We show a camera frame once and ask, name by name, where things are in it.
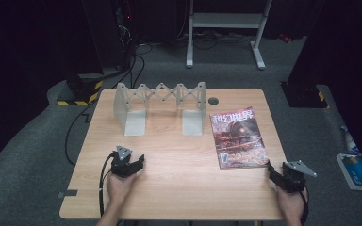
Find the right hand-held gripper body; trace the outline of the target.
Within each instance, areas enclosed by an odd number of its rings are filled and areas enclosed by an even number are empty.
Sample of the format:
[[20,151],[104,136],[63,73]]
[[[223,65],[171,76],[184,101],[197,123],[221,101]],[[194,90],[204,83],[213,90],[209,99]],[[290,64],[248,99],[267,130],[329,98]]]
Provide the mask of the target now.
[[282,175],[276,183],[287,193],[303,191],[305,188],[305,176],[316,177],[317,173],[308,167],[302,160],[284,162]]

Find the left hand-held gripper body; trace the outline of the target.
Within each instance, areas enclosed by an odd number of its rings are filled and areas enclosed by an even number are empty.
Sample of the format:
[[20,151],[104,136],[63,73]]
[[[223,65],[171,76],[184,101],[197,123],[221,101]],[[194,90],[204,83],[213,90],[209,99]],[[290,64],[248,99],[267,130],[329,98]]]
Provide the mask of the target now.
[[132,151],[121,145],[116,147],[113,152],[113,160],[111,162],[111,172],[121,178],[127,178],[133,174],[134,162],[130,163]]

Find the grey expandable book rack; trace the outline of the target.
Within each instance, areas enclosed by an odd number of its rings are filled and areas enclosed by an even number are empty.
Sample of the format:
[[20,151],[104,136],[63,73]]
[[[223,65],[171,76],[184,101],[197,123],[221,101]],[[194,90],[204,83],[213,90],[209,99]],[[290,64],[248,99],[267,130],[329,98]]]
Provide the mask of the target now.
[[153,101],[161,103],[173,100],[176,110],[181,111],[182,134],[201,136],[206,117],[206,83],[199,82],[195,88],[179,83],[174,88],[159,83],[155,88],[145,84],[135,89],[119,83],[113,103],[113,114],[120,121],[125,136],[144,136],[148,112]]

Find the red illustrated magazine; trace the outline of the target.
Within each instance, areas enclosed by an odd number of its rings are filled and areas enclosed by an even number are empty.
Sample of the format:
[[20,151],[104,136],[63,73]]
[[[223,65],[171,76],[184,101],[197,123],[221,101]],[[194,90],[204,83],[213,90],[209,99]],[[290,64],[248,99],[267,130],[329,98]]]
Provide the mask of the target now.
[[251,106],[211,114],[210,122],[221,170],[257,168],[268,164],[268,154]]

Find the person's left hand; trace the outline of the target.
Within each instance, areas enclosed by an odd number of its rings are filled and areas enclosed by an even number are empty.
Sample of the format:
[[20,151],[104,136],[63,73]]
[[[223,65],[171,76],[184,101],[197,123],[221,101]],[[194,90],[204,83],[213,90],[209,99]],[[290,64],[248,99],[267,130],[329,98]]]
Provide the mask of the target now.
[[110,205],[120,206],[123,204],[136,177],[137,174],[132,174],[126,178],[119,177],[111,172],[108,174],[107,192]]

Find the person's right hand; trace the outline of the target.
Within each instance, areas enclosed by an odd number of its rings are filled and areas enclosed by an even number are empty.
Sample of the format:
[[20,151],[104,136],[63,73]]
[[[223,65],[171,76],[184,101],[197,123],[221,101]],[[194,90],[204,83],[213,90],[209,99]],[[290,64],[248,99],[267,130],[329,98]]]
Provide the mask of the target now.
[[302,226],[301,217],[304,203],[308,200],[307,190],[302,193],[287,193],[280,186],[276,187],[278,205],[287,226]]

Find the blue packet on floor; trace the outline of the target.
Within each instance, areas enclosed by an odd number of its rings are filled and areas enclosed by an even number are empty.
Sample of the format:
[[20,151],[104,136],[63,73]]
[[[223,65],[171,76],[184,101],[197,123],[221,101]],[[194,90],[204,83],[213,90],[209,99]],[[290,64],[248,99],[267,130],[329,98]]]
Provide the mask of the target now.
[[362,191],[362,156],[340,153],[337,161],[349,188]]

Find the black base with hazard stripes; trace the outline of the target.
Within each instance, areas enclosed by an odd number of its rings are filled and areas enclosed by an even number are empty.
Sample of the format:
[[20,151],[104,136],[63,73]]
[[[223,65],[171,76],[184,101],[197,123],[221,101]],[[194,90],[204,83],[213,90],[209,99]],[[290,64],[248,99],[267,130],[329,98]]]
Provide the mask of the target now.
[[61,106],[91,105],[97,99],[102,85],[102,80],[84,80],[79,75],[71,76],[65,80],[57,97],[57,104]]
[[290,107],[327,108],[324,95],[316,86],[304,86],[289,82],[281,82],[281,88]]

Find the dark equipment rack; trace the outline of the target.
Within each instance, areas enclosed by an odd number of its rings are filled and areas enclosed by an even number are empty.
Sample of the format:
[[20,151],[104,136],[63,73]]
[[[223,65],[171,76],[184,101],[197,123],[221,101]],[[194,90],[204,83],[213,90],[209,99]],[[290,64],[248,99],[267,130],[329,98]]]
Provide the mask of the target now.
[[134,37],[125,0],[82,0],[103,75],[129,67]]

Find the white metal stand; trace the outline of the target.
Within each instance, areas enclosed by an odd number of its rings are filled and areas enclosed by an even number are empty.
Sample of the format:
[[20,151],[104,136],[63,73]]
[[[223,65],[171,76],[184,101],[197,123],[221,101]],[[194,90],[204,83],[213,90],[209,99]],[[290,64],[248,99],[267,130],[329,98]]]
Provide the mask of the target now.
[[256,29],[255,40],[250,42],[256,66],[265,70],[266,65],[259,50],[264,28],[266,26],[272,0],[266,0],[263,12],[260,14],[242,13],[206,13],[194,11],[194,0],[189,0],[189,33],[186,53],[186,67],[193,67],[193,29],[194,28],[240,28]]

